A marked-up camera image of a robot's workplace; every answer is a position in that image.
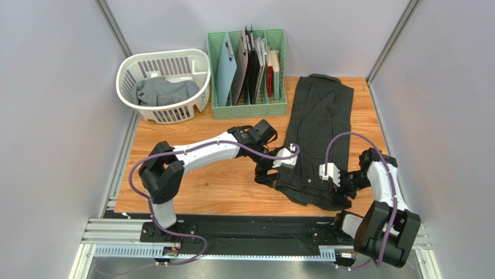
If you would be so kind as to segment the black pinstriped long sleeve shirt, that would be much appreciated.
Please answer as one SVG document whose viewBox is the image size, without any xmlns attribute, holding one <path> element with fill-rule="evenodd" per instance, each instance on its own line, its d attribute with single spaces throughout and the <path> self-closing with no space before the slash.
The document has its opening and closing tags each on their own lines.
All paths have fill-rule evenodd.
<svg viewBox="0 0 495 279">
<path fill-rule="evenodd" d="M 352 88 L 334 77 L 311 74 L 299 79 L 284 144 L 297 144 L 300 153 L 296 166 L 280 168 L 274 183 L 292 202 L 329 211 L 351 206 L 347 196 L 334 193 L 318 171 L 331 140 L 351 130 L 353 95 Z"/>
</svg>

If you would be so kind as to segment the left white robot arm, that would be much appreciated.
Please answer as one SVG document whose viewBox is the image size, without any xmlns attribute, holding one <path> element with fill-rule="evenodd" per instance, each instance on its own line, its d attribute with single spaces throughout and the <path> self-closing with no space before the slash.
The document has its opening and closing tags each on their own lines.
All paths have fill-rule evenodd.
<svg viewBox="0 0 495 279">
<path fill-rule="evenodd" d="M 257 164 L 256 175 L 266 175 L 274 168 L 274 157 L 281 156 L 281 147 L 269 149 L 267 146 L 277 138 L 277 131 L 266 120 L 261 120 L 255 126 L 231 127 L 217 137 L 194 144 L 158 143 L 150 153 L 151 159 L 143 162 L 138 170 L 156 224 L 169 228 L 176 223 L 173 199 L 183 176 L 192 170 L 243 156 Z"/>
</svg>

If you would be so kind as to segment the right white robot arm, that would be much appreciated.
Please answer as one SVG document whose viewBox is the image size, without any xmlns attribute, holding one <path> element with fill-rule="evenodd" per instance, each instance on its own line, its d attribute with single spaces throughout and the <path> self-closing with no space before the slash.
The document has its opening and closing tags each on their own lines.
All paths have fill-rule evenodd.
<svg viewBox="0 0 495 279">
<path fill-rule="evenodd" d="M 358 171 L 339 170 L 333 163 L 320 167 L 321 177 L 330 179 L 334 194 L 341 195 L 347 203 L 358 190 L 372 189 L 374 201 L 366 215 L 341 211 L 335 216 L 335 232 L 352 239 L 357 253 L 401 268 L 410 255 L 421 218 L 409 210 L 402 197 L 395 158 L 370 148 L 359 160 Z"/>
</svg>

